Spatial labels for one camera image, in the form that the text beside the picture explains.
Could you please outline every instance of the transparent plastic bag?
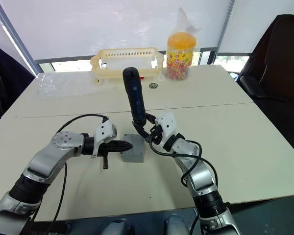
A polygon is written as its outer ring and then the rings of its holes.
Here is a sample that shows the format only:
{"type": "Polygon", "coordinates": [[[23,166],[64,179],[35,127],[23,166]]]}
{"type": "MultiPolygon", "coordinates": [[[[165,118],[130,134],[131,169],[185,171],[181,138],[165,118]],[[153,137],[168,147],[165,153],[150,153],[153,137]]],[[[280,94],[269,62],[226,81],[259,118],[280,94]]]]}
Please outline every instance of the transparent plastic bag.
{"type": "Polygon", "coordinates": [[[107,92],[108,81],[95,86],[94,74],[86,72],[48,72],[40,73],[35,98],[46,99],[66,96],[88,95],[107,92]]]}
{"type": "Polygon", "coordinates": [[[184,10],[180,7],[176,27],[168,38],[166,77],[171,80],[184,80],[192,64],[195,48],[198,49],[194,36],[200,29],[191,24],[184,10]]]}

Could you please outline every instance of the white table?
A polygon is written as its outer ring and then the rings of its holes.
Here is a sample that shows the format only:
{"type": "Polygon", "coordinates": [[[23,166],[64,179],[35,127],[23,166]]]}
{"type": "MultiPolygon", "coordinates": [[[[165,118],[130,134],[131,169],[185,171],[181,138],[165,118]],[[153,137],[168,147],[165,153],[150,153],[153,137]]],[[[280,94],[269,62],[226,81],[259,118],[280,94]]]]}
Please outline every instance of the white table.
{"type": "MultiPolygon", "coordinates": [[[[68,72],[67,76],[93,77],[91,72],[68,72]]],[[[99,94],[44,100],[37,98],[37,86],[38,79],[35,79],[2,119],[130,111],[122,79],[104,83],[99,94]]],[[[253,102],[221,66],[191,67],[186,82],[147,77],[142,80],[142,86],[146,110],[253,102]],[[157,82],[158,88],[150,89],[151,82],[157,82]]]]}
{"type": "MultiPolygon", "coordinates": [[[[177,131],[202,144],[203,157],[218,171],[224,201],[249,202],[294,195],[294,150],[253,103],[172,110],[177,131]]],[[[151,112],[159,115],[162,110],[151,112]]],[[[6,118],[0,120],[0,198],[10,190],[26,164],[74,116],[6,118]]],[[[131,113],[109,113],[118,139],[134,134],[131,113]]],[[[100,118],[86,117],[67,130],[92,133],[100,118]]],[[[68,161],[68,180],[58,219],[76,219],[193,207],[180,183],[181,171],[170,157],[146,147],[145,162],[123,163],[109,155],[81,156],[68,161]]],[[[37,220],[52,220],[63,171],[44,196],[37,220]]]]}

